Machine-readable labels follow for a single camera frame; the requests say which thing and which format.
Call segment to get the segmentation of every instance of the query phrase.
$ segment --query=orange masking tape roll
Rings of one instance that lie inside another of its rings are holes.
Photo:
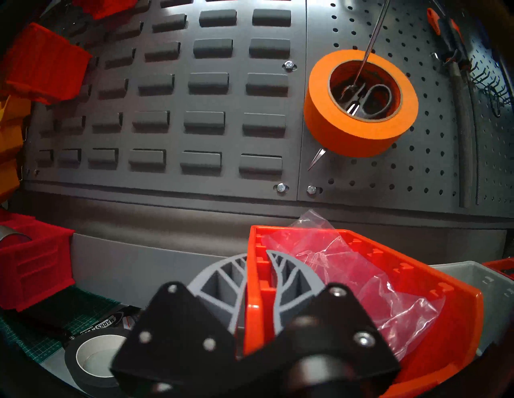
[[[361,78],[366,87],[387,85],[393,102],[383,119],[349,115],[334,99],[353,82],[364,51],[341,50],[320,59],[309,77],[303,113],[310,133],[325,148],[349,157],[384,152],[416,120],[418,99],[409,79],[391,62],[370,54]]]

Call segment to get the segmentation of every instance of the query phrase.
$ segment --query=orange bin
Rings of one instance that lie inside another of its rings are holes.
[[[247,258],[245,354],[274,338],[271,287],[272,266],[261,238],[280,229],[305,233],[305,229],[254,225]],[[337,230],[353,251],[359,252],[389,277],[399,292],[426,297],[446,297],[441,314],[419,346],[401,361],[402,370],[384,397],[414,397],[450,378],[469,364],[482,334],[484,305],[480,290],[426,264],[348,230]]]

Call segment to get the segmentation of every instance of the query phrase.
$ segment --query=clear plastic bag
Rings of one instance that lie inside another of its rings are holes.
[[[352,251],[334,227],[313,210],[291,227],[305,231],[277,231],[263,236],[262,243],[301,260],[325,284],[339,282],[352,289],[398,360],[417,347],[440,314],[444,298],[429,302],[425,297],[396,292],[384,271]]]

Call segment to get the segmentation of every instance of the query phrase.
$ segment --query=gray 3d printed part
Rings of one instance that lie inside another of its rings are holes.
[[[325,284],[305,263],[275,250],[266,250],[277,275],[277,295],[273,305],[275,335],[325,288]]]
[[[246,289],[246,253],[208,266],[188,289],[234,334]]]

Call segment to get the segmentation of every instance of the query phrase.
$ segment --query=metal rod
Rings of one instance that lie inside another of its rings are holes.
[[[368,43],[366,53],[364,54],[364,59],[361,61],[359,70],[357,71],[357,74],[355,75],[354,82],[350,86],[346,86],[343,89],[343,92],[341,93],[341,97],[339,98],[340,101],[343,99],[344,94],[350,87],[354,88],[357,85],[357,79],[359,78],[359,76],[364,68],[364,65],[368,61],[368,57],[370,56],[370,52],[373,49],[373,45],[375,44],[375,41],[377,40],[378,32],[380,32],[380,28],[382,27],[382,23],[384,21],[387,9],[389,8],[390,2],[391,2],[391,0],[385,0],[384,5],[382,6],[382,10],[380,11],[380,15],[378,16],[377,24],[375,25],[375,28],[373,29],[373,33],[371,34],[371,39],[370,39],[370,42]]]

